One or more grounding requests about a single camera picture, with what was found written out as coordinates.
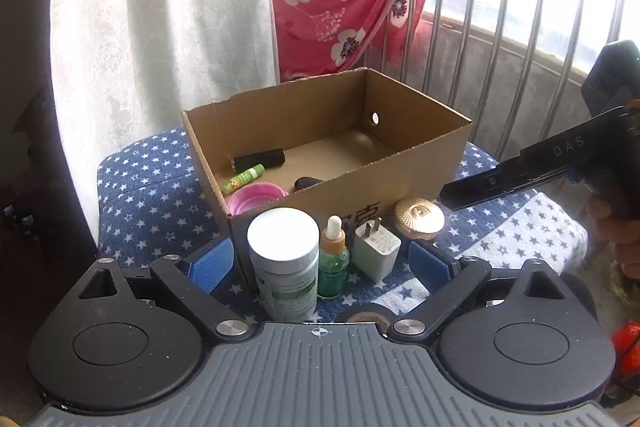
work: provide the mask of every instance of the gray ribbed surface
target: gray ribbed surface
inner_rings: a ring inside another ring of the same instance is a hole
[[[426,350],[386,341],[375,325],[266,324],[217,347],[180,393],[149,409],[81,417],[51,407],[29,427],[604,427],[596,405],[532,415],[492,409],[451,385]]]

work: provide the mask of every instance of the blue star fabric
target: blue star fabric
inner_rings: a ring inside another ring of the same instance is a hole
[[[456,178],[493,168],[494,159],[467,144]],[[187,256],[218,235],[213,214],[194,174],[182,128],[151,136],[115,153],[98,168],[98,251],[123,267],[145,267],[161,255]],[[586,253],[586,232],[541,192],[526,190],[451,212],[436,239],[450,255],[477,255],[495,267],[519,268],[538,257],[561,271]],[[398,255],[393,272],[374,283],[353,264],[344,293],[318,301],[313,321],[331,322],[358,303],[377,302],[398,315],[428,296]],[[270,320],[259,297],[248,291],[236,268],[212,295],[249,323]]]

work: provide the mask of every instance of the black circular pad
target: black circular pad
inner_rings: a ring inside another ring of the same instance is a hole
[[[149,338],[131,324],[107,323],[86,328],[74,340],[79,359],[95,365],[118,365],[135,359]]]
[[[615,363],[609,338],[575,298],[510,296],[453,320],[438,350],[464,389],[518,410],[597,399]]]
[[[495,333],[494,344],[505,357],[533,365],[560,360],[569,350],[569,341],[561,331],[535,322],[501,328]]]
[[[34,337],[28,365],[49,400],[75,410],[138,409],[179,388],[198,368],[202,339],[185,318],[134,301],[56,309]]]

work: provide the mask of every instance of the white power adapter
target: white power adapter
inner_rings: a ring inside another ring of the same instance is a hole
[[[380,218],[357,227],[351,260],[375,282],[382,281],[394,269],[401,241],[385,227]]]

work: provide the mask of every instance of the green tube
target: green tube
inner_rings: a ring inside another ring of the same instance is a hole
[[[226,182],[222,190],[225,191],[225,194],[231,194],[235,192],[240,187],[244,187],[247,183],[251,183],[255,179],[259,178],[264,174],[264,167],[261,163],[258,163],[255,167],[251,167],[244,172],[240,172],[233,178],[231,178],[228,182]]]

